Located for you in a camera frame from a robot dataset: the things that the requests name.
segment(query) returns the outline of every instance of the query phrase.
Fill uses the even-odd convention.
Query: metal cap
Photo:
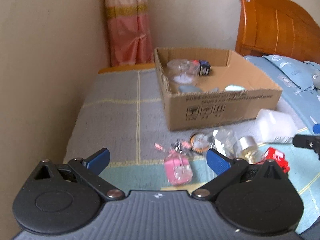
[[[198,188],[194,194],[197,196],[197,197],[207,197],[210,195],[210,191],[205,189],[205,188]]]
[[[124,195],[124,192],[119,189],[111,189],[107,192],[107,196],[110,198],[119,198]]]
[[[241,151],[252,146],[257,146],[256,141],[252,136],[242,137],[240,138],[239,142],[240,142]]]

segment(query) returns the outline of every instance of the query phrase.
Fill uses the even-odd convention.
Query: beige wall
[[[0,239],[42,158],[62,161],[84,96],[107,66],[103,0],[0,0]]]
[[[320,25],[320,0],[293,0]],[[234,49],[239,0],[148,0],[155,46]]]

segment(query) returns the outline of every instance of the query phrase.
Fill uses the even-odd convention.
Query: bedsheet
[[[173,190],[163,168],[165,153],[154,149],[159,143],[168,149],[177,138],[188,139],[194,130],[169,132],[165,123],[157,77],[154,69],[100,74],[86,97],[67,146],[65,162],[75,157],[87,158],[107,147],[109,166],[100,176],[126,193],[136,190]],[[305,124],[281,97],[277,110],[289,114],[300,133],[309,134]],[[238,137],[253,136],[261,142],[254,120],[233,123]],[[273,146],[286,154],[291,170],[289,178],[304,203],[304,214],[297,228],[301,233],[320,215],[320,162],[308,149],[292,144]],[[190,160],[194,177],[190,188],[198,188],[215,177],[201,156]]]
[[[282,97],[312,132],[312,127],[320,123],[320,94],[317,90],[302,91],[297,88],[280,69],[263,57],[245,56],[244,58],[261,69],[283,89]]]

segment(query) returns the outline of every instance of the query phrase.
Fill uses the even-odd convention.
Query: red object
[[[164,149],[160,144],[155,143],[155,148],[156,148],[158,151],[165,152],[165,149]]]
[[[283,152],[280,152],[275,148],[269,147],[264,154],[261,164],[263,164],[268,159],[275,160],[278,163],[278,165],[282,168],[284,173],[287,173],[290,170],[290,167],[288,166],[289,163],[285,160],[285,155]]]

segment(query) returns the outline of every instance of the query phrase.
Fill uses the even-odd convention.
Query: clear glass jar
[[[168,78],[179,85],[195,85],[199,78],[200,63],[197,60],[173,59],[168,62]]]

